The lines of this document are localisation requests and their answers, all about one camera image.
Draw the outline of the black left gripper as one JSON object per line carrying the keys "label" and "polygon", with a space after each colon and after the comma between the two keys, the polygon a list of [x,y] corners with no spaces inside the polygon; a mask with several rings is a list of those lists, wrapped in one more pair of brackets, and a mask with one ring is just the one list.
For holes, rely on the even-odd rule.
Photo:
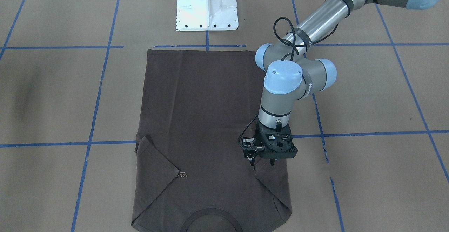
{"label": "black left gripper", "polygon": [[290,125],[284,127],[268,128],[257,122],[252,138],[242,137],[243,155],[255,170],[256,158],[269,159],[274,166],[276,159],[294,158],[298,149],[293,144]]}

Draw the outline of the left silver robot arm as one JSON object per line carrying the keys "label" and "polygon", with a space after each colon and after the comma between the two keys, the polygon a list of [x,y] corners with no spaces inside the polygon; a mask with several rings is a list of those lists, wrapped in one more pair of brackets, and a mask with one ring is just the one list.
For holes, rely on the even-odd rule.
{"label": "left silver robot arm", "polygon": [[328,59],[306,58],[312,47],[326,40],[339,23],[366,4],[425,10],[439,0],[325,0],[304,21],[294,26],[285,17],[274,21],[278,43],[261,45],[255,55],[257,66],[266,72],[256,129],[252,138],[239,136],[244,155],[254,165],[256,157],[270,160],[294,158],[289,120],[295,101],[313,96],[333,85],[337,70]]}

